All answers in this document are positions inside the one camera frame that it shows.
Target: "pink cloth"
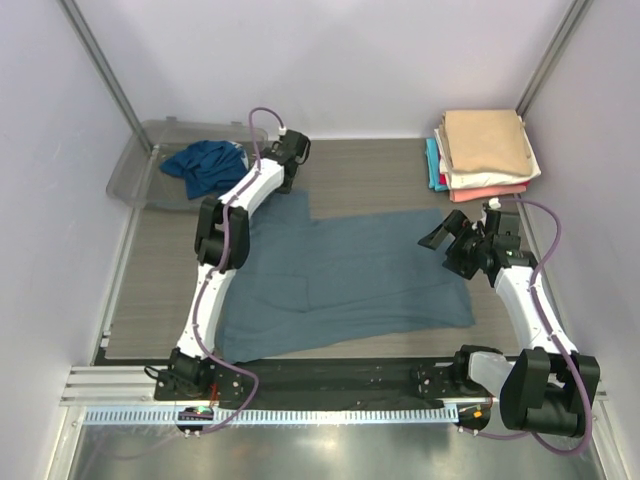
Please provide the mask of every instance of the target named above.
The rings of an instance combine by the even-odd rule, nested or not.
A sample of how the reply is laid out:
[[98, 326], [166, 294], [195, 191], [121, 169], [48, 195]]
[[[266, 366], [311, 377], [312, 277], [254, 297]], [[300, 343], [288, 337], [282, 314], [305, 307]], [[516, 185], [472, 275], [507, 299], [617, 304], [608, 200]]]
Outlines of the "pink cloth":
[[465, 188], [464, 190], [449, 190], [449, 199], [452, 202], [468, 202], [476, 198], [497, 197], [499, 195], [513, 195], [514, 193], [524, 193], [527, 186], [520, 185], [496, 185], [483, 188]]

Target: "teal cloth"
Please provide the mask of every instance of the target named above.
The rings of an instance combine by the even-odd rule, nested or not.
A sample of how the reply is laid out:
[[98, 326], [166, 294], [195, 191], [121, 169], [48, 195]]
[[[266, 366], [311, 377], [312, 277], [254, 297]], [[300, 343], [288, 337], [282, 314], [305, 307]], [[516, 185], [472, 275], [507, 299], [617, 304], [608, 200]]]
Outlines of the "teal cloth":
[[438, 143], [435, 138], [427, 138], [427, 168], [429, 170], [429, 188], [436, 192], [449, 190], [446, 185], [440, 185], [440, 157]]
[[465, 281], [417, 241], [438, 209], [327, 220], [308, 195], [272, 196], [252, 218], [251, 251], [224, 305], [216, 349], [230, 362], [344, 340], [474, 324]]

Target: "reflective metal floor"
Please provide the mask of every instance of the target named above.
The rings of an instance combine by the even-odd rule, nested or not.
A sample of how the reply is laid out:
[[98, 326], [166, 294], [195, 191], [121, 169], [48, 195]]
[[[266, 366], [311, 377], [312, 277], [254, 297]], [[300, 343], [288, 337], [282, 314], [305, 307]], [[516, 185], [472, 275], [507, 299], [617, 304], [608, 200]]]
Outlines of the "reflective metal floor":
[[[496, 441], [437, 425], [230, 428], [176, 437], [173, 427], [85, 427], [74, 480], [604, 479], [597, 456], [558, 457], [532, 438]], [[561, 440], [568, 448], [574, 440]], [[96, 446], [102, 453], [96, 454]]]

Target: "transparent container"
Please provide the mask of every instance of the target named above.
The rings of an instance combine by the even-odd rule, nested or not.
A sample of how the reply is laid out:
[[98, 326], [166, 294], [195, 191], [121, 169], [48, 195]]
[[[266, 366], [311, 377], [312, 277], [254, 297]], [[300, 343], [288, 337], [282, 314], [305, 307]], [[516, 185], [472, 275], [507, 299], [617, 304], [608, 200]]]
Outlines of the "transparent container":
[[[154, 145], [151, 157], [135, 136], [129, 139], [107, 185], [107, 194], [137, 208], [197, 210], [205, 197], [189, 200], [182, 178], [160, 171], [160, 164], [176, 152], [200, 140], [228, 140], [241, 144], [249, 158], [253, 155], [249, 127], [242, 124], [215, 125], [179, 122], [175, 119], [143, 122]], [[267, 132], [255, 130], [260, 150], [267, 144]]]

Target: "metal beam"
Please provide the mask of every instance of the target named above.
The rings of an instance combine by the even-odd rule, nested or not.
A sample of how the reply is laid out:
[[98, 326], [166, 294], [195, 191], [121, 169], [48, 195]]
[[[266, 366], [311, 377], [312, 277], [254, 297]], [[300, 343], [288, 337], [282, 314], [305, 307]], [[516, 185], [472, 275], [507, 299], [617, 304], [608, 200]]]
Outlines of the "metal beam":
[[518, 115], [521, 117], [524, 118], [529, 112], [533, 101], [549, 78], [553, 68], [558, 63], [558, 60], [564, 53], [571, 37], [576, 32], [580, 22], [586, 15], [587, 10], [589, 10], [592, 3], [593, 0], [574, 0], [567, 10], [558, 30], [556, 30], [556, 33], [551, 40], [551, 43], [547, 47], [547, 51], [542, 57], [538, 68], [536, 68], [533, 73], [527, 88], [518, 102], [516, 112], [518, 112]]
[[58, 3], [78, 35], [78, 38], [84, 45], [89, 58], [96, 67], [100, 77], [102, 77], [102, 80], [109, 90], [109, 93], [111, 93], [113, 100], [116, 102], [116, 105], [118, 105], [122, 115], [124, 115], [124, 118], [127, 120], [133, 134], [137, 137], [145, 152], [151, 155], [153, 145], [151, 144], [147, 133], [144, 131], [140, 120], [138, 120], [136, 112], [133, 110], [131, 103], [129, 103], [129, 100], [122, 90], [113, 70], [111, 70], [109, 62], [102, 52], [100, 45], [98, 45], [98, 41], [93, 36], [93, 33], [82, 15], [78, 4], [75, 0], [58, 0]]

